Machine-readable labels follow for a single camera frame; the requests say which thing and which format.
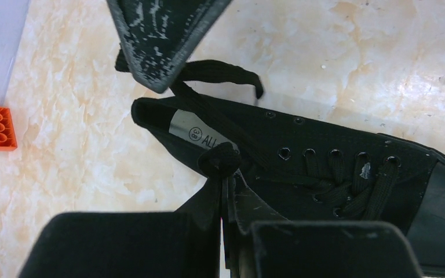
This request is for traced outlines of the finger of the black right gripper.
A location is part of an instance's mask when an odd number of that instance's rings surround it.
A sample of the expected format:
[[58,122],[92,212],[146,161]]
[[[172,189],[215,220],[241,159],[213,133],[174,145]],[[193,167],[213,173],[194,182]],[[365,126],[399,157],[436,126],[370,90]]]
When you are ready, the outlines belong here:
[[108,0],[120,51],[115,69],[164,93],[230,0]]

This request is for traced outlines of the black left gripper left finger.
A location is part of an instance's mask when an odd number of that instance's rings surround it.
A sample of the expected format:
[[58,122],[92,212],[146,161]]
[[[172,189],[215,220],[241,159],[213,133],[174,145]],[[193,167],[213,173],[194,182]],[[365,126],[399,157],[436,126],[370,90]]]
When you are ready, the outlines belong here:
[[176,210],[191,219],[186,277],[220,276],[221,193],[222,181],[209,178]]

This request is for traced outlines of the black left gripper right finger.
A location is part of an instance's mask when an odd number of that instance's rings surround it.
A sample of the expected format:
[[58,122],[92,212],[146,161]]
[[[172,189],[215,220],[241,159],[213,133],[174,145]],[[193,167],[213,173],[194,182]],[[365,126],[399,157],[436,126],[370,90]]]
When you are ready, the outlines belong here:
[[252,223],[290,220],[263,201],[248,186],[240,170],[226,180],[222,192],[225,267],[231,277],[255,277]]

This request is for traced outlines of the black canvas sneaker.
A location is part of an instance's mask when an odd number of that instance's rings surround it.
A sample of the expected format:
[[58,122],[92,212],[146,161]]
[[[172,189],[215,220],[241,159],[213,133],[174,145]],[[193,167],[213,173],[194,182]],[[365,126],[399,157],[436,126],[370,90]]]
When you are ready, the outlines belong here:
[[445,277],[445,154],[416,142],[206,97],[267,155],[242,144],[248,186],[289,220],[381,220],[407,237],[422,271]]

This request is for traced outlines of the black shoelace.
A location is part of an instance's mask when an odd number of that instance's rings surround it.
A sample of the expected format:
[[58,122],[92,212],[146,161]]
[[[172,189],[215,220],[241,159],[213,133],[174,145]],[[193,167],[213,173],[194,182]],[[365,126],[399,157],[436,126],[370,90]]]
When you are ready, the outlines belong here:
[[134,122],[150,131],[178,160],[197,162],[207,177],[230,177],[239,169],[242,144],[262,166],[268,166],[267,155],[237,124],[210,108],[206,97],[189,86],[190,81],[206,83],[231,82],[255,87],[262,95],[258,76],[240,67],[216,60],[188,63],[172,84],[173,97],[139,98],[132,104]]

